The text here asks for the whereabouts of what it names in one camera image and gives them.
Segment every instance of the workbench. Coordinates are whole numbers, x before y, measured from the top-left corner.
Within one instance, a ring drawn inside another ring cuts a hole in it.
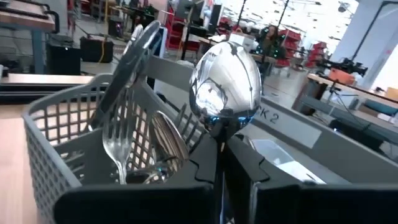
[[[89,82],[92,77],[76,75],[14,74],[0,80],[0,105],[30,103],[57,91]]]
[[[29,4],[26,2],[19,2],[11,0],[10,8],[18,9],[25,12],[34,12],[36,14],[45,14],[43,6]],[[11,29],[30,30],[32,34],[32,48],[35,73],[44,73],[44,46],[43,34],[51,32],[59,32],[59,18],[54,14],[55,20],[49,15],[48,19],[39,19],[36,17],[24,16],[16,13],[0,11],[0,27],[7,27]]]
[[[92,77],[74,75],[9,74],[4,85],[81,85]],[[39,224],[22,110],[26,105],[0,105],[0,223]]]
[[[319,77],[318,75],[308,74],[308,82],[304,84],[303,90],[297,96],[296,103],[293,109],[301,111],[304,106],[309,106],[315,110],[321,111],[336,118],[344,123],[358,129],[363,130],[364,133],[374,136],[377,139],[384,139],[390,143],[398,145],[398,128],[394,127],[383,119],[379,119],[370,114],[363,113],[358,110],[352,110],[348,105],[336,105],[323,99],[316,99],[313,97],[314,91],[320,84],[326,84],[329,87],[334,87],[343,91],[348,91],[358,97],[376,101],[392,108],[398,108],[398,101],[388,99],[386,97],[371,93],[360,88],[347,86],[340,83],[335,83],[327,78]]]

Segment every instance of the white label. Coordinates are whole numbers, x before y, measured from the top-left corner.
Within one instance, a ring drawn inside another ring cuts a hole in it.
[[[264,103],[261,104],[254,119],[309,148],[313,147],[322,133],[320,130]]]

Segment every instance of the yellow cable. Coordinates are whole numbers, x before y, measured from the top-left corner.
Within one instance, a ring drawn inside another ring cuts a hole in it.
[[[105,23],[105,27],[108,28],[108,0],[105,0],[105,16],[104,16],[104,23]],[[99,59],[98,63],[102,62],[102,59],[104,59],[105,56],[105,42],[106,42],[106,35],[102,41],[102,54],[101,54],[101,58]]]

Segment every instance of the cardboard box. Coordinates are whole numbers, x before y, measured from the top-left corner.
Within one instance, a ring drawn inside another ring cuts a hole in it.
[[[250,52],[254,43],[254,37],[247,34],[233,32],[229,35],[229,41],[242,45],[243,48]]]

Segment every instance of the black box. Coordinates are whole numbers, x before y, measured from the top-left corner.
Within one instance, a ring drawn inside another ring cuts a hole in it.
[[[117,16],[109,18],[108,22],[108,35],[112,37],[123,38],[123,20]]]
[[[51,35],[46,45],[47,73],[81,75],[80,48],[67,36]]]
[[[84,62],[99,62],[102,56],[102,40],[80,38],[81,59]],[[101,63],[110,63],[113,60],[113,42],[104,43],[104,57]]]

